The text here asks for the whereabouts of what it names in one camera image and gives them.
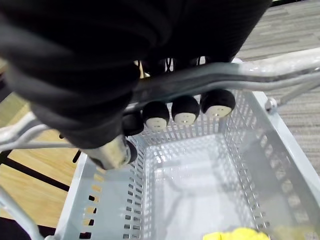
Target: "shopping cart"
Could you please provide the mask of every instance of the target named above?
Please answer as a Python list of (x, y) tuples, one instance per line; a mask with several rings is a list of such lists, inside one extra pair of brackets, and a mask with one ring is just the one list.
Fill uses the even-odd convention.
[[(261, 91), (299, 85), (276, 101)], [(103, 170), (82, 153), (54, 236), (46, 240), (199, 240), (249, 227), (275, 240), (318, 240), (320, 179), (277, 114), (277, 107), (320, 85), (320, 48), (265, 60), (212, 63), (144, 80), (126, 113), (151, 101), (231, 89), (236, 107), (224, 118), (200, 114), (166, 130), (128, 137), (137, 159)], [(0, 151), (72, 147), (30, 141), (47, 130), (29, 113), (0, 129)], [(3, 206), (33, 240), (37, 226), (0, 187)]]

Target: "metal frame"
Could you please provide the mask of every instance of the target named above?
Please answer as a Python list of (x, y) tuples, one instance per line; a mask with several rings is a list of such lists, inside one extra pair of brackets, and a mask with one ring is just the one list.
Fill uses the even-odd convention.
[[(215, 88), (248, 89), (248, 90), (273, 90), (303, 84), (293, 92), (282, 98), (278, 104), (284, 104), (297, 95), (318, 87), (320, 85), (320, 48), (289, 53), (283, 56), (265, 60), (247, 62), (241, 65), (230, 63), (212, 63), (194, 69), (169, 73), (161, 77), (151, 77), (141, 81), (133, 91), (131, 104), (125, 113), (140, 110), (147, 102), (161, 100), (170, 102), (181, 95), (196, 95)], [(277, 103), (270, 102), (265, 106), (267, 97), (262, 92), (254, 92), (254, 98), (261, 108), (270, 110)], [(320, 206), (320, 179), (311, 163), (304, 155), (298, 143), (280, 118), (274, 114), (263, 111), (269, 124), (282, 140), (287, 152), (294, 160), (298, 170), (314, 195)], [(32, 141), (39, 133), (49, 128), (39, 122), (32, 113), (28, 113), (16, 125), (0, 129), (0, 151), (8, 149), (27, 148), (72, 148), (69, 143), (52, 143)], [(79, 197), (79, 184), (88, 161), (86, 154), (82, 153), (73, 177), (54, 239), (64, 239), (67, 234), (66, 225), (70, 221), (72, 205)], [(28, 232), (32, 239), (43, 239), (34, 228), (35, 224), (25, 212), (0, 188), (0, 206), (11, 210), (12, 216)]]

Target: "cart handle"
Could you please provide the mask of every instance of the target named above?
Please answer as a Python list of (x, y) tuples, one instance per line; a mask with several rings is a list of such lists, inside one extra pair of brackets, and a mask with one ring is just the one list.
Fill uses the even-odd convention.
[[(152, 101), (171, 102), (183, 95), (213, 89), (269, 91), (304, 84), (304, 90), (320, 85), (320, 47), (263, 60), (210, 63), (141, 80), (124, 114), (139, 111)], [(287, 99), (297, 95), (290, 94)], [(0, 128), (0, 152), (11, 149), (74, 148), (70, 143), (33, 141), (50, 129), (29, 112), (15, 125)]]

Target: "metal basket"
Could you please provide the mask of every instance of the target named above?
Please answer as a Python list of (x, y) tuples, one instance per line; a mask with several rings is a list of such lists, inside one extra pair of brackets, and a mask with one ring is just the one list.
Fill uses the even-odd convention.
[(83, 153), (54, 239), (200, 240), (249, 227), (318, 240), (318, 175), (279, 115), (266, 113), (264, 93), (233, 93), (226, 118), (200, 114), (130, 137), (138, 158), (122, 169), (104, 171)]

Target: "wooden floor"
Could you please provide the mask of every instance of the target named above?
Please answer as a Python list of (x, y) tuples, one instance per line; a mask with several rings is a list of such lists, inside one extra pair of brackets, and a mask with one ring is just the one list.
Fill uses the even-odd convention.
[[(238, 57), (250, 61), (320, 47), (319, 13), (319, 0), (270, 8)], [(267, 94), (279, 97), (286, 91), (281, 89)], [(0, 127), (15, 123), (28, 110), (22, 99), (11, 94), (0, 103)], [(293, 100), (279, 112), (320, 174), (320, 89)], [(51, 131), (39, 138), (57, 141), (58, 136), (59, 133)], [(67, 196), (64, 186), (70, 185), (76, 167), (73, 163), (76, 153), (76, 149), (26, 149), (0, 153), (0, 156), (7, 155), (12, 160), (0, 165), (0, 183), (37, 224), (55, 228)], [(19, 164), (26, 166), (29, 172), (47, 176), (47, 181), (16, 170)], [(10, 217), (3, 211), (0, 216)]]
[[(24, 100), (10, 94), (0, 103), (0, 128), (16, 123), (28, 111), (29, 106)], [(37, 139), (65, 141), (54, 130), (42, 133)], [(76, 168), (73, 158), (77, 151), (48, 148), (2, 152), (1, 186), (38, 225), (55, 228)], [(11, 218), (4, 210), (0, 210), (0, 217)]]

